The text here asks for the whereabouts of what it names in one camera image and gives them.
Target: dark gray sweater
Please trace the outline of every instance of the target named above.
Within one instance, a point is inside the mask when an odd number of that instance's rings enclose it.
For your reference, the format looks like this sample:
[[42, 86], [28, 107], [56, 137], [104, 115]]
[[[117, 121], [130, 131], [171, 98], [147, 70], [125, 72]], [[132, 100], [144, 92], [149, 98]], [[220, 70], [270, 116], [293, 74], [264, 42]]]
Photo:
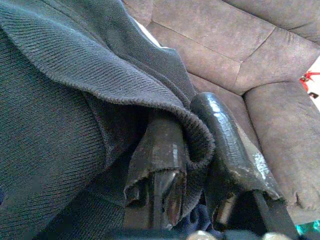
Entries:
[[150, 109], [184, 128], [188, 214], [214, 150], [189, 111], [194, 95], [176, 51], [151, 43], [120, 0], [0, 0], [0, 239], [99, 239], [120, 227]]

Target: gray couch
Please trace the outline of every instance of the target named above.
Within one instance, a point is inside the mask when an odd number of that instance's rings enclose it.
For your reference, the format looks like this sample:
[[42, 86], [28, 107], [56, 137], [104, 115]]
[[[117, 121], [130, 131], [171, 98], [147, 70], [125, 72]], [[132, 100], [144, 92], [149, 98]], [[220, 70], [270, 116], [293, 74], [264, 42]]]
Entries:
[[299, 83], [320, 55], [318, 0], [125, 0], [262, 150], [296, 224], [320, 219], [320, 113]]

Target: blue fabric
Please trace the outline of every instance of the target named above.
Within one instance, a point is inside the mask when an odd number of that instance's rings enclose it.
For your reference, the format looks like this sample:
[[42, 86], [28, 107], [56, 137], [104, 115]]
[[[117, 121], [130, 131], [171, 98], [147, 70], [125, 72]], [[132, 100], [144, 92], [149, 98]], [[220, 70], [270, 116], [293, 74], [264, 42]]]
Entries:
[[212, 234], [218, 239], [222, 238], [221, 232], [213, 229], [207, 207], [202, 204], [198, 204], [191, 213], [185, 216], [173, 229], [187, 235], [202, 230]]

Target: teal object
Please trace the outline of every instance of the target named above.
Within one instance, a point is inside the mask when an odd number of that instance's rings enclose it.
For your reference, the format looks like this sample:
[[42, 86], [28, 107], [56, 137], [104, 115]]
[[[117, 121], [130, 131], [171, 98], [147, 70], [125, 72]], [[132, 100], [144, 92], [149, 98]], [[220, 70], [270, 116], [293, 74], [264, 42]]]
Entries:
[[320, 233], [320, 220], [298, 225], [296, 226], [296, 229], [300, 235], [306, 234], [308, 232]]

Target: couch cushion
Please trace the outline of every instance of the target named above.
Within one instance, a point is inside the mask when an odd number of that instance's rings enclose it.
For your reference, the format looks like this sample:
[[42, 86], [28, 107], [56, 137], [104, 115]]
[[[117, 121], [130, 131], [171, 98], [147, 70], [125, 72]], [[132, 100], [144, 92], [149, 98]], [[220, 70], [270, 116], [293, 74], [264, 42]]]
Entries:
[[193, 74], [189, 74], [189, 76], [192, 84], [199, 92], [211, 92], [218, 96], [218, 98], [230, 109], [234, 118], [247, 134], [251, 142], [259, 148], [257, 135], [249, 118], [244, 99], [201, 77]]
[[238, 9], [320, 44], [319, 0], [223, 0]]
[[281, 28], [241, 64], [234, 84], [237, 93], [261, 84], [297, 81], [319, 56], [319, 46]]
[[128, 13], [143, 26], [151, 22], [154, 0], [122, 0]]
[[296, 82], [256, 87], [245, 94], [245, 103], [292, 219], [320, 219], [320, 112]]
[[220, 0], [154, 0], [152, 20], [235, 61], [245, 60], [275, 28]]
[[238, 95], [296, 81], [320, 54], [317, 44], [221, 0], [154, 0], [152, 21], [147, 28], [191, 73]]
[[179, 52], [188, 72], [227, 89], [233, 86], [240, 69], [239, 62], [158, 23], [152, 22], [147, 28], [158, 41]]

